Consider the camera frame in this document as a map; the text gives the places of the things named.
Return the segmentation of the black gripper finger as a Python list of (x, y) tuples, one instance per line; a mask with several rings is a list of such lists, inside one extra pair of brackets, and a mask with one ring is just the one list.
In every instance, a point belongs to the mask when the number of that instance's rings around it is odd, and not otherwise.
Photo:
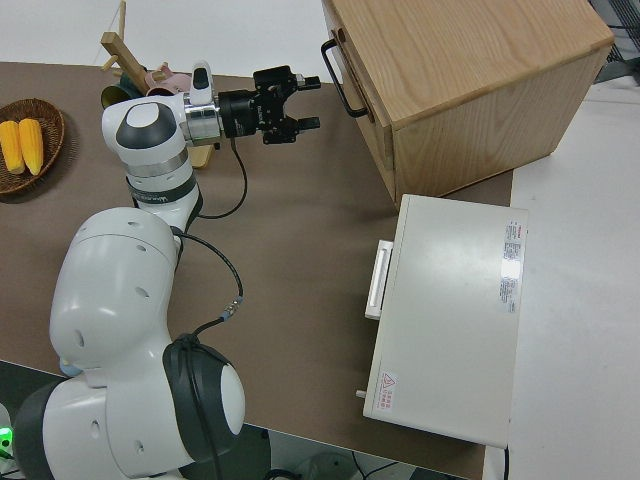
[(301, 74), (295, 74), (288, 65), (255, 71), (253, 80), (256, 89), (261, 92), (275, 90), (295, 92), (321, 88), (318, 76), (304, 77)]
[(294, 143), (302, 131), (319, 127), (320, 119), (316, 116), (302, 119), (286, 116), (261, 129), (263, 143), (266, 145)]

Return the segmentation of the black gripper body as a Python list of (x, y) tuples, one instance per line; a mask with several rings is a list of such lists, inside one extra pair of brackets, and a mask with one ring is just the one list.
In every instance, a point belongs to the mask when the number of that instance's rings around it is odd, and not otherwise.
[(284, 92), (277, 90), (261, 92), (242, 89), (220, 93), (219, 113), (226, 137), (254, 135), (277, 119), (286, 117), (285, 101)]

